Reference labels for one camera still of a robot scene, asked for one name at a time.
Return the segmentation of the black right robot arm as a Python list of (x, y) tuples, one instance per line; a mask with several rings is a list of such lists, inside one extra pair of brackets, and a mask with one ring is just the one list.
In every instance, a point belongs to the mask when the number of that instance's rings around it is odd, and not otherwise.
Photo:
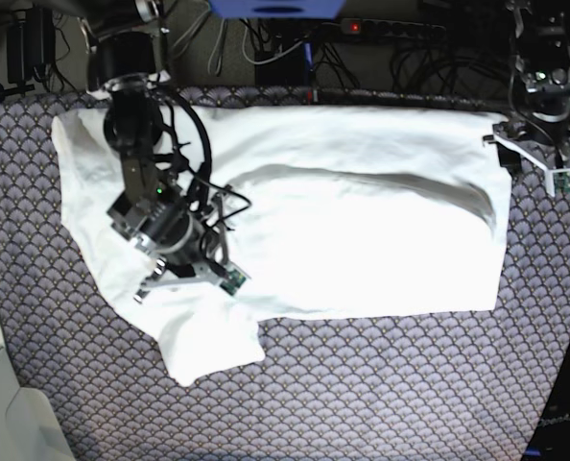
[(211, 180), (213, 156), (199, 115), (169, 84), (166, 11), (160, 1), (44, 1), (75, 17), (88, 53), (87, 91), (108, 102), (103, 133), (122, 167), (113, 230), (154, 262), (133, 298), (208, 283), (233, 297), (249, 277), (230, 256), (228, 199)]

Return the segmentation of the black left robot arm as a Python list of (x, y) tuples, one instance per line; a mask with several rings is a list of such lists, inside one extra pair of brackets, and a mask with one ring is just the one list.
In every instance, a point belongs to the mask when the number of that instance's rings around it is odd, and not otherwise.
[(485, 141), (501, 165), (525, 159), (543, 173), (546, 192), (570, 195), (570, 1), (507, 1), (512, 16), (508, 118)]

